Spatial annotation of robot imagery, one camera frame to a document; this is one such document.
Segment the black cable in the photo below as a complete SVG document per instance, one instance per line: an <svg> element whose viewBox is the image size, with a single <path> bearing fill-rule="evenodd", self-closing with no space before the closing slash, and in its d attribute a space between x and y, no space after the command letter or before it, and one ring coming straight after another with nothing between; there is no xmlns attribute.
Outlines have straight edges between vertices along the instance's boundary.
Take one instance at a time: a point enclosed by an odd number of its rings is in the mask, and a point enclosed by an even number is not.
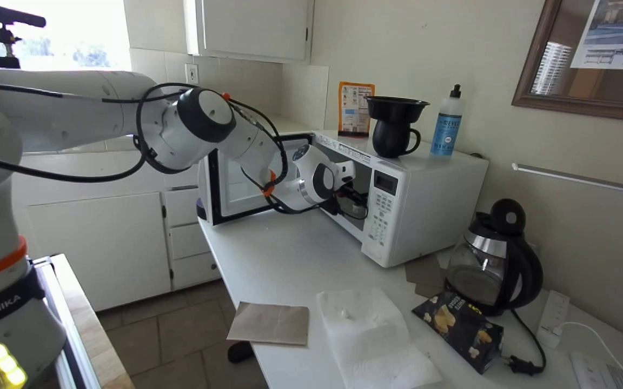
<svg viewBox="0 0 623 389"><path fill-rule="evenodd" d="M155 83L152 87L140 100L100 100L103 103L138 103L136 108L136 116L140 114L140 108L147 103L147 101L159 101L159 100L171 100L171 96L177 96L179 93L171 93L171 95L159 95L159 96L150 96L152 90L161 89L165 83ZM55 100L65 100L70 95L65 93L58 93L58 90L46 90L46 89L30 89L30 87L9 87L9 83L0 83L0 90L10 90L10 93L28 93L28 95L42 95L42 96L55 96ZM16 172L21 172L21 175L33 175L33 176L42 176L42 178L57 178L57 182L74 182L74 184L102 184L102 182L118 182L118 178L126 178L129 175L134 175L147 160L150 160L150 148L145 147L145 137L142 137L142 132L140 132L140 137L134 135L134 145L136 148L140 150L140 158L134 165L129 165L128 171L121 171L121 172L113 172L113 175L95 175L95 176L86 176L86 175L63 175L63 172L53 172L53 171L40 171L40 168L30 168L30 165L19 165L19 164L10 164L10 161L4 161L0 160L0 168L2 171L16 171Z"/></svg>
<svg viewBox="0 0 623 389"><path fill-rule="evenodd" d="M529 376L537 376L537 374L546 372L546 366L548 366L548 355L546 355L542 341L537 339L537 334L529 328L529 324L520 318L520 314L517 314L514 309L509 309L509 311L510 311L512 318L524 326L524 330L530 334L530 339L535 341L535 346L537 346L537 350L542 351L542 358L544 358L544 364L535 364L535 362L530 362L530 361L524 361L524 358L510 355L510 356L509 356L509 358L510 358L510 361L509 361L510 372L514 372L514 374L529 374Z"/></svg>
<svg viewBox="0 0 623 389"><path fill-rule="evenodd" d="M2 171L16 171L16 172L21 172L21 175L57 178L57 182L74 182L74 184L118 182L118 178L134 175L142 164L145 164L145 158L140 153L138 161L132 168L128 168L128 171L121 171L121 172L115 172L115 175L86 176L86 175L63 175L63 172L53 172L53 171L40 171L40 168L19 165L19 164L10 164L10 161L0 160L0 168Z"/></svg>
<svg viewBox="0 0 623 389"><path fill-rule="evenodd" d="M246 175L245 168L241 168L241 171L242 171L242 175L245 175L256 187L260 187L262 191L266 191L266 186L260 186L251 175ZM305 212L309 212L309 210L315 210L315 205L305 208L305 210L293 210L291 205L286 205L281 198L277 198L277 197L273 197L273 195L265 195L265 198L266 198L266 203L268 203L274 212L279 212L279 213L305 213Z"/></svg>
<svg viewBox="0 0 623 389"><path fill-rule="evenodd" d="M140 150L140 155L145 155L145 160L161 172L165 175L176 175L176 172L182 172L186 168L171 168L171 165L165 165L163 161L155 160L155 150L147 147L147 140L145 140L145 132L142 132L142 105L150 101L150 95L159 89L192 89L190 83L185 83L185 81L163 81L163 83L154 83L150 87L140 100L138 100L138 105L136 105L136 148Z"/></svg>
<svg viewBox="0 0 623 389"><path fill-rule="evenodd" d="M102 96L95 100L95 96L84 96L84 95L67 95L67 93L49 90L49 89L14 87L14 83L0 83L0 90L55 96L55 100L89 100L89 101L102 101L102 103L147 103L147 101L173 100L173 96L185 93L185 90L179 90L179 93L155 95L155 96L147 96L147 100L102 100Z"/></svg>
<svg viewBox="0 0 623 389"><path fill-rule="evenodd" d="M251 113L256 113L256 114L260 114L268 124L271 124L271 130L274 132L274 137L279 137L281 133L277 132L277 127L274 127L274 123L262 113L262 110L257 110L257 108L253 108L253 105L249 105L249 103L242 103L241 100L230 100L233 105L241 105L241 108L245 108L245 110L251 110Z"/></svg>

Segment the microwave control panel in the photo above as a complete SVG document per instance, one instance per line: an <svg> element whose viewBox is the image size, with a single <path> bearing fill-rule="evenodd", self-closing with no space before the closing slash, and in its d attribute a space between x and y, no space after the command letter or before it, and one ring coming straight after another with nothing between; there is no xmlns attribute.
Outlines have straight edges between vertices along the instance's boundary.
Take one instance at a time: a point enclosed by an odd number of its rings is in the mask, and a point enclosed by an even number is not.
<svg viewBox="0 0 623 389"><path fill-rule="evenodd" d="M380 249L388 249L392 223L396 218L396 195L398 195L398 178L374 171L373 190L371 190L371 213L366 220L366 236L374 240Z"/></svg>
<svg viewBox="0 0 623 389"><path fill-rule="evenodd" d="M394 197L376 191L374 201L371 203L373 213L366 220L366 234L371 240L376 240L379 247L388 242L390 228L390 213L394 208Z"/></svg>

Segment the coffee maker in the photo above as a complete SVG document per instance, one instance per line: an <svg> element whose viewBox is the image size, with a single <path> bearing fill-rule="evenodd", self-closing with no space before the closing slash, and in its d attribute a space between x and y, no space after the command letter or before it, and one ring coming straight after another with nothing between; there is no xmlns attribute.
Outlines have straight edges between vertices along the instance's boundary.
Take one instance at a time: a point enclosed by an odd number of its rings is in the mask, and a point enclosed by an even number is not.
<svg viewBox="0 0 623 389"><path fill-rule="evenodd" d="M448 253L445 285L485 316L524 307L544 287L544 267L524 237L526 212L500 198L477 213L466 242Z"/></svg>
<svg viewBox="0 0 623 389"><path fill-rule="evenodd" d="M426 101L371 95L368 108L371 116L376 118L373 145L374 150L383 158L398 158L411 153L420 147L423 135L411 127L420 118Z"/></svg>

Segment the tiled floor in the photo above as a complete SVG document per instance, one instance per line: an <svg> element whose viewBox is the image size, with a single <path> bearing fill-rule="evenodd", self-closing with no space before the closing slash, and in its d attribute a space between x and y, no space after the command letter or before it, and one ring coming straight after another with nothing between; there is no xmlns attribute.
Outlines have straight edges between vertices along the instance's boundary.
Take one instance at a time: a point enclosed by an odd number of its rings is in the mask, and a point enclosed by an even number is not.
<svg viewBox="0 0 623 389"><path fill-rule="evenodd" d="M228 361L231 318L221 280L100 314L136 389L262 389L256 358Z"/></svg>

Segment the countertop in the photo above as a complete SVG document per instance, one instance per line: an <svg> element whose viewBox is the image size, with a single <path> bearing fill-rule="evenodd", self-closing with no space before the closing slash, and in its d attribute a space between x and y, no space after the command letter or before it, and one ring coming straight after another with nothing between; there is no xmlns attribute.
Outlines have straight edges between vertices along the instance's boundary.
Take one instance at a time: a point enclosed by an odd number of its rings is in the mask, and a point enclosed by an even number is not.
<svg viewBox="0 0 623 389"><path fill-rule="evenodd" d="M89 351L97 382L103 389L132 389L132 378L123 369L103 326L100 324L86 293L82 292L70 262L63 254L53 257L55 271L70 304L82 346Z"/></svg>
<svg viewBox="0 0 623 389"><path fill-rule="evenodd" d="M256 343L256 355L268 387L345 387L341 374L327 343L321 311L315 307L319 292L380 287L390 301L403 311L413 343L431 356L443 376L436 387L578 387L570 350L596 355L607 361L598 339L582 328L565 328L562 343L548 348L548 372L542 376L510 374L505 358L495 358L480 376L473 372L442 337L438 337L411 309L424 303L423 295L407 285L404 267L379 267L359 253L347 230L321 212L298 215L281 215L265 212L209 225L202 220L206 240L214 253L219 269L226 278L231 301L238 304L305 304L309 307L309 343L308 348L265 346ZM522 311L524 318L539 318L544 297ZM623 334L572 307L570 319L591 321L603 333L611 348L623 361ZM507 326L503 350L524 358L539 361L533 341L512 324L510 316L495 321Z"/></svg>

